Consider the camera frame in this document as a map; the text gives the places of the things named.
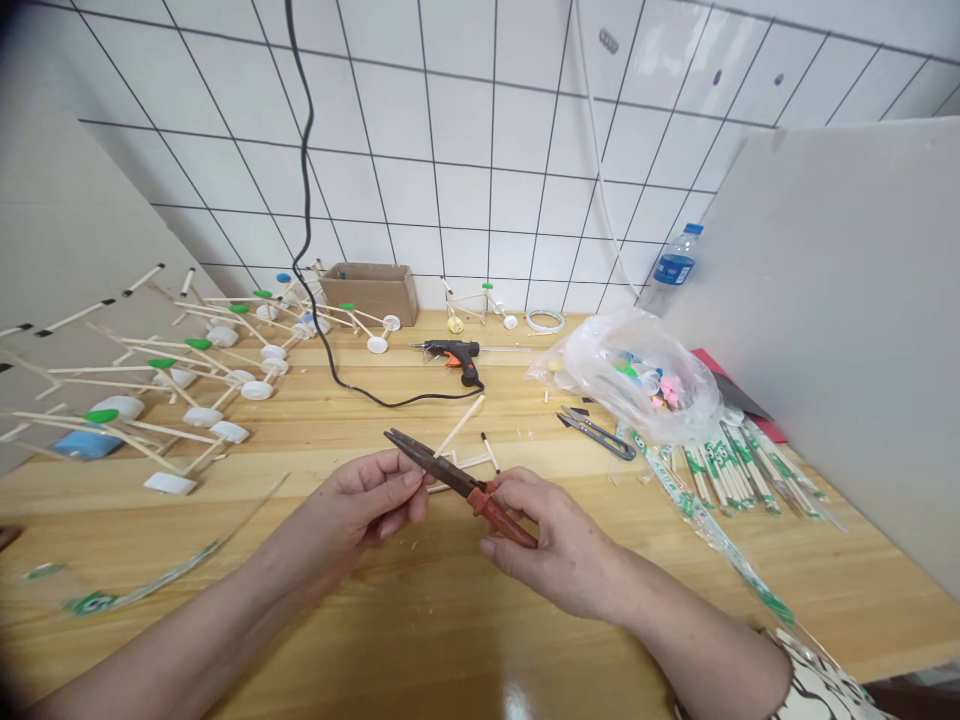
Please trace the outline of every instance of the black electrical cable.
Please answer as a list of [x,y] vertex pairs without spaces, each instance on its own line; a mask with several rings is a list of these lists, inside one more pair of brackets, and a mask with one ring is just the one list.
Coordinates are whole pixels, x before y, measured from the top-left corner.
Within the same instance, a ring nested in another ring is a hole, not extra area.
[[303,277],[303,273],[300,271],[300,260],[304,255],[307,254],[307,251],[310,249],[310,241],[312,238],[311,228],[310,228],[310,177],[307,174],[307,147],[310,140],[310,131],[313,129],[313,97],[310,95],[310,85],[307,83],[307,76],[303,72],[303,63],[300,62],[300,48],[297,47],[297,33],[294,30],[293,26],[293,0],[285,0],[284,7],[286,9],[287,15],[287,32],[290,34],[290,48],[293,50],[293,59],[297,64],[297,73],[300,75],[300,82],[303,84],[303,91],[307,96],[307,108],[309,112],[307,113],[307,124],[303,129],[303,142],[300,144],[300,172],[303,175],[303,221],[306,225],[307,235],[306,240],[303,243],[303,247],[300,248],[300,252],[297,253],[297,256],[293,259],[293,274],[297,276],[297,280],[300,281],[300,284],[303,285],[304,290],[307,291],[307,295],[310,297],[310,306],[313,309],[313,325],[316,327],[317,332],[320,334],[320,339],[323,340],[323,345],[327,349],[327,360],[330,363],[330,374],[333,375],[333,379],[336,381],[337,385],[340,387],[347,388],[348,390],[356,390],[359,393],[363,393],[368,398],[373,400],[378,405],[383,407],[400,407],[401,405],[409,405],[410,403],[417,402],[418,400],[462,400],[463,398],[470,397],[471,395],[476,395],[483,392],[483,383],[479,380],[477,381],[477,389],[473,392],[468,392],[466,395],[437,395],[434,393],[425,393],[423,395],[417,395],[412,397],[409,400],[403,400],[398,403],[388,403],[384,402],[376,395],[367,392],[363,388],[356,387],[355,385],[349,385],[337,375],[337,368],[333,362],[333,350],[330,348],[330,342],[327,340],[327,336],[323,334],[323,330],[320,329],[320,323],[317,320],[317,299],[313,295],[313,291],[310,289],[310,286],[307,285],[307,281]]

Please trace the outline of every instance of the plastic bottle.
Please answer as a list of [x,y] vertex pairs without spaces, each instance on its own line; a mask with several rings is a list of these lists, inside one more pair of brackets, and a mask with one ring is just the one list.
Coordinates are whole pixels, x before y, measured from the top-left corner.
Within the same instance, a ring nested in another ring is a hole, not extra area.
[[697,263],[697,246],[702,232],[702,225],[687,223],[683,232],[663,249],[653,271],[653,282],[641,294],[641,310],[663,317]]

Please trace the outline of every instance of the wooden tabletop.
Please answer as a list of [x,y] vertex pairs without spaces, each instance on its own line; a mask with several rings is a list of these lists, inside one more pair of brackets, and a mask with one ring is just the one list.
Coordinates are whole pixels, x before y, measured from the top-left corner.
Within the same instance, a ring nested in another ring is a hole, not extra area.
[[[458,371],[439,360],[424,366],[420,352],[407,347],[451,337],[443,321],[439,312],[422,312],[415,328],[393,335],[384,355],[369,353],[363,336],[332,332],[342,378],[388,401],[461,392]],[[567,331],[577,321],[569,317]],[[565,429],[554,412],[569,396],[551,392],[545,404],[543,386],[524,379],[536,352],[556,337],[534,336],[522,320],[507,331],[493,319],[485,328],[467,323],[460,338],[534,349],[481,353],[487,399],[452,445],[461,458],[483,452],[485,431],[503,467],[523,464],[562,484],[617,542],[735,617],[773,627],[772,615],[657,483],[643,482],[651,473],[642,460],[622,463]],[[257,355],[249,344],[242,352]],[[0,639],[6,669],[27,699],[91,667],[235,568],[338,464],[388,447],[384,430],[397,427],[435,445],[472,402],[385,410],[334,384],[319,339],[302,343],[290,360],[272,399],[238,400],[227,411],[254,435],[207,470],[188,497],[141,487],[156,468],[129,450],[86,464],[32,462],[0,481],[0,520],[26,527],[0,554]],[[195,387],[201,401],[218,394],[212,385]],[[599,405],[591,410],[612,428]],[[182,404],[164,404],[147,419],[178,424],[182,414]],[[196,451],[184,442],[173,455]],[[229,531],[287,471],[277,496],[218,555],[136,605],[52,622],[37,607],[42,598],[18,579],[40,563],[66,562],[81,587],[130,591]],[[489,465],[471,472],[493,475]],[[814,477],[848,534],[759,510],[718,519],[806,629],[861,682],[960,656],[960,606]],[[484,532],[459,496],[433,496],[426,522],[369,552],[336,595],[277,642],[218,717],[672,717],[668,689],[643,647],[565,615],[502,576],[478,551]]]

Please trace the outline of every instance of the white cable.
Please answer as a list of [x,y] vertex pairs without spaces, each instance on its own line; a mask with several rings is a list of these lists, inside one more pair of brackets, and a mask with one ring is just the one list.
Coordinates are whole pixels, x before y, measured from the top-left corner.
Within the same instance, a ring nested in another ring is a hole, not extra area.
[[580,40],[580,69],[583,71],[583,82],[587,89],[587,106],[590,108],[590,129],[593,134],[593,153],[594,157],[597,159],[597,177],[600,179],[598,185],[600,188],[600,208],[603,210],[603,216],[606,218],[607,227],[610,229],[610,239],[613,242],[613,249],[617,253],[617,262],[620,263],[620,270],[623,272],[623,277],[626,279],[627,284],[630,285],[630,289],[633,290],[634,294],[639,298],[640,291],[637,290],[637,286],[631,282],[630,275],[627,273],[627,266],[624,265],[623,258],[620,256],[620,243],[622,241],[617,240],[617,233],[613,229],[613,218],[610,217],[610,211],[607,209],[607,198],[603,192],[604,180],[603,169],[601,168],[600,139],[597,136],[597,118],[593,109],[593,95],[590,92],[590,77],[587,74],[587,56],[583,43],[583,23],[580,21],[580,0],[573,0],[573,5],[577,11],[577,37]]

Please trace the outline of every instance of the hand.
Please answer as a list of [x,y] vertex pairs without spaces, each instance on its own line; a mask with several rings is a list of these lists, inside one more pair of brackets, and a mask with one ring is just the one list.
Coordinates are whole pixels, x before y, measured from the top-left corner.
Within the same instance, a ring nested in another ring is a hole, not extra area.
[[423,470],[399,450],[356,458],[334,471],[250,558],[261,586],[316,604],[363,551],[426,516]]
[[540,526],[539,547],[528,550],[502,537],[480,549],[504,573],[571,615],[615,625],[629,622],[631,586],[639,556],[617,545],[566,490],[526,468],[497,478],[494,500]]

